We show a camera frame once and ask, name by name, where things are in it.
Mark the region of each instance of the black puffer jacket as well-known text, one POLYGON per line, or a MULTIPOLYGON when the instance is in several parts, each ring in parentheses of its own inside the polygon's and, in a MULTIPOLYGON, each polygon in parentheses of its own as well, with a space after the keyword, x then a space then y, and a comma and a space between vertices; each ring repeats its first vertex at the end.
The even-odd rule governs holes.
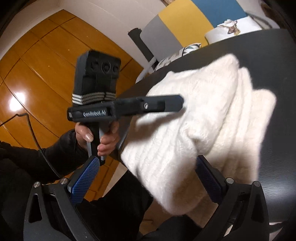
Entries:
MULTIPOLYGON (((87 152, 77 144, 74 130, 42 151, 61 175, 74 171, 88 158, 87 152)), ((0 240, 22 240, 25 209, 33 183, 38 180, 46 184, 56 179, 39 151, 0 141, 0 240)))

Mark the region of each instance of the blue panel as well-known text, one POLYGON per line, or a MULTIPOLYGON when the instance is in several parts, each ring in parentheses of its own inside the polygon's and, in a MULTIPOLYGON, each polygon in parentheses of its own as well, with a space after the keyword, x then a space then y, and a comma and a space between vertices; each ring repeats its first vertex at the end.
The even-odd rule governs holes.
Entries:
POLYGON ((72 187, 71 201, 73 204, 82 202, 87 190, 98 174, 99 168, 100 160, 95 157, 72 187))
POLYGON ((199 157, 196 159, 196 164, 197 166, 195 172, 202 182, 202 185, 204 186, 208 195, 210 196, 210 199, 212 202, 220 204, 223 200, 222 188, 220 184, 215 179, 211 171, 207 168, 206 164, 199 157))
POLYGON ((213 27, 226 19, 237 20, 246 17, 246 13, 236 0, 192 0, 202 11, 213 27))

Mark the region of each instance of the wire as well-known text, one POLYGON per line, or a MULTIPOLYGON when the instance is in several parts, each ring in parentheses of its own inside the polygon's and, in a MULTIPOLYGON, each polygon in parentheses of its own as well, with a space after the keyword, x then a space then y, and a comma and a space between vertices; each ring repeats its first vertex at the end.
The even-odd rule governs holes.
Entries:
POLYGON ((28 113, 15 114, 13 117, 9 118, 7 121, 5 121, 5 122, 3 122, 2 124, 0 124, 0 127, 3 126, 5 123, 9 122, 10 120, 12 120, 12 119, 13 119, 14 117, 16 117, 16 116, 18 116, 18 117, 26 116, 26 117, 27 117, 28 126, 29 126, 29 128, 30 128, 31 135, 32 135, 32 137, 33 137, 33 139, 34 139, 34 142, 35 142, 36 146, 38 147, 38 149, 39 149, 39 151, 41 152, 41 155, 43 156, 44 160, 47 162, 47 164, 48 164, 49 167, 52 169, 52 171, 55 173, 55 175, 56 175, 59 179, 61 179, 62 176, 56 171, 56 169, 51 165, 51 163, 46 159, 45 155, 43 154, 42 149, 41 149, 41 147, 40 147, 40 145, 39 145, 39 143, 38 143, 38 141, 37 141, 37 139, 36 139, 36 136, 35 136, 35 134, 34 134, 34 131, 33 131, 33 129, 32 129, 32 126, 31 126, 31 122, 30 122, 30 118, 29 118, 29 114, 28 114, 28 113))

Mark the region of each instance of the black table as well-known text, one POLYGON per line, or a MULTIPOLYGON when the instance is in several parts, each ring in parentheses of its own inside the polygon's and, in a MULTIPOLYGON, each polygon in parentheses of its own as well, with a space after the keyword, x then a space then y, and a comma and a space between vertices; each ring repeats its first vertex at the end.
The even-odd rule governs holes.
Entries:
MULTIPOLYGON (((169 71, 199 69, 227 53, 249 69, 255 89, 269 89, 277 97, 261 148, 259 181, 270 222, 285 221, 296 205, 296 45, 288 31, 257 31, 206 46, 154 72, 119 97, 145 96, 169 71)), ((118 150, 130 120, 120 119, 118 150)))

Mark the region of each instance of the fingernail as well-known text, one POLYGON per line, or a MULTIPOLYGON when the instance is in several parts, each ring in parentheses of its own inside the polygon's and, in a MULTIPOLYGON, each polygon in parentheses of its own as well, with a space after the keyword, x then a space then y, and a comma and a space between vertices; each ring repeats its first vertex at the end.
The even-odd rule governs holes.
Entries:
POLYGON ((85 139, 88 142, 92 142, 94 140, 94 137, 91 134, 85 134, 85 139))

